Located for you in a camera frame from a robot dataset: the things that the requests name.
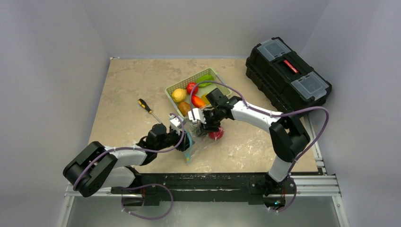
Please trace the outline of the yellow fake pepper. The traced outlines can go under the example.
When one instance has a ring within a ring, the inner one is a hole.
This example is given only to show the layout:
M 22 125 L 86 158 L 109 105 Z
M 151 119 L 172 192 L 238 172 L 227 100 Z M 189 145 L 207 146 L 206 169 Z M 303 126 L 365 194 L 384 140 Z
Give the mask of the yellow fake pepper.
M 206 94 L 203 94 L 203 95 L 201 96 L 201 99 L 202 99 L 202 101 L 205 103 L 205 105 L 210 105 L 210 102 L 209 102 L 209 100 L 207 99 Z

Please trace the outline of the clear zip top bag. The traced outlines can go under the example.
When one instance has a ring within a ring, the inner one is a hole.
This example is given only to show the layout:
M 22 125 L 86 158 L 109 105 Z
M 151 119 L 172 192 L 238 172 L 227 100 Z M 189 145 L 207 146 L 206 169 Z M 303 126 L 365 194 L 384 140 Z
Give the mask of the clear zip top bag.
M 200 124 L 192 124 L 189 119 L 184 120 L 185 131 L 187 131 L 191 135 L 192 147 L 189 151 L 183 152 L 185 156 L 186 163 L 190 163 L 193 161 L 194 157 L 201 150 L 204 150 L 207 146 L 212 145 L 216 141 L 212 140 L 208 133 L 209 132 L 201 132 Z

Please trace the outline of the red fake apple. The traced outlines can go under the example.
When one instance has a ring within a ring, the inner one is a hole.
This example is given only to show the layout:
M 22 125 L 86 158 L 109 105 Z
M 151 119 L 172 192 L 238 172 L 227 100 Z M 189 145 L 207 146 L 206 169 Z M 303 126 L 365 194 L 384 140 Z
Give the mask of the red fake apple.
M 208 135 L 212 140 L 217 141 L 223 137 L 224 129 L 222 127 L 219 127 L 218 131 L 209 132 Z

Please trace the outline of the orange fake carrot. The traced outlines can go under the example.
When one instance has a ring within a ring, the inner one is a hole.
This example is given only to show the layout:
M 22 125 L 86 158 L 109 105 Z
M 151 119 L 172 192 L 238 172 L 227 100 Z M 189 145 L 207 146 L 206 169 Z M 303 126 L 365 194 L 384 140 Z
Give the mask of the orange fake carrot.
M 191 96 L 191 102 L 196 108 L 203 108 L 206 106 L 206 103 L 196 95 Z

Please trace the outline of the brown fake kiwi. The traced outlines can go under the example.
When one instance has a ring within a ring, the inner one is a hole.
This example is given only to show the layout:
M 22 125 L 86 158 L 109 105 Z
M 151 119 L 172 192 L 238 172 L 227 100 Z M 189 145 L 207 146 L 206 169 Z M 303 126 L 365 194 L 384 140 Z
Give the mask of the brown fake kiwi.
M 178 110 L 182 114 L 183 117 L 188 115 L 188 112 L 191 110 L 190 104 L 183 101 L 178 104 Z

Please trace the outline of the red fake tomato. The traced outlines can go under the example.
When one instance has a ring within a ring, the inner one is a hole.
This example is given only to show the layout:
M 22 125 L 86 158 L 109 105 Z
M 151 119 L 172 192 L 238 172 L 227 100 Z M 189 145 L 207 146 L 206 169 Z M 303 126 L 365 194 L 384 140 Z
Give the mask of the red fake tomato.
M 189 95 L 190 95 L 191 93 L 192 93 L 193 95 L 198 93 L 199 88 L 196 86 L 196 84 L 197 84 L 197 83 L 195 83 L 195 82 L 190 82 L 190 83 L 187 85 L 186 91 L 187 91 L 187 93 L 188 93 Z

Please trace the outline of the green fake lime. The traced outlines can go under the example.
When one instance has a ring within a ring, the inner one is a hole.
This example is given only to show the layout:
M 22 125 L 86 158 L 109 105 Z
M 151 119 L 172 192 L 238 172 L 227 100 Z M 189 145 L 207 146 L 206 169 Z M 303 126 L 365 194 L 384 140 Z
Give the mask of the green fake lime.
M 214 81 L 214 77 L 210 74 L 203 75 L 196 80 L 196 83 L 199 84 L 198 87 L 206 87 L 211 85 L 211 81 Z

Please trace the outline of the yellow fake lemon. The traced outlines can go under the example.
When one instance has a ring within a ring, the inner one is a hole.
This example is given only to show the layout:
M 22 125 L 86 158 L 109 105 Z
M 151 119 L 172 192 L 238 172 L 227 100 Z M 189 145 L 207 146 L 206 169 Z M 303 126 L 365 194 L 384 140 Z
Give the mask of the yellow fake lemon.
M 186 97 L 187 97 L 187 91 L 186 89 L 182 88 L 175 89 L 171 94 L 171 98 L 176 104 L 185 101 Z

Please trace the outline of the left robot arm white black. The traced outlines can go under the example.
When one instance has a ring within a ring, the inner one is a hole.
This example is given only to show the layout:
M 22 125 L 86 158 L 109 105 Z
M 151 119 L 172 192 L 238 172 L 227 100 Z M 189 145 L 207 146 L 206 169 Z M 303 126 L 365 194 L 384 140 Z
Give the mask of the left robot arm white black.
M 89 143 L 66 165 L 62 174 L 83 197 L 107 187 L 121 187 L 128 193 L 136 193 L 141 180 L 134 166 L 151 163 L 159 153 L 174 149 L 184 152 L 192 146 L 193 140 L 185 130 L 155 124 L 147 136 L 131 147 L 112 148 L 98 141 Z

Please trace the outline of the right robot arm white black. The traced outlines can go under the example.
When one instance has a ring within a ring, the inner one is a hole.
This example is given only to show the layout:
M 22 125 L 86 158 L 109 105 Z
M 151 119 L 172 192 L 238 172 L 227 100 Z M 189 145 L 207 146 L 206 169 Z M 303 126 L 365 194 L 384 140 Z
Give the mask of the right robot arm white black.
M 266 131 L 271 137 L 276 157 L 267 172 L 265 185 L 270 192 L 282 189 L 295 158 L 310 142 L 310 136 L 299 118 L 257 107 L 238 96 L 229 98 L 218 88 L 209 92 L 206 98 L 212 109 L 193 108 L 188 112 L 190 120 L 200 122 L 204 132 L 216 131 L 223 119 L 245 122 Z

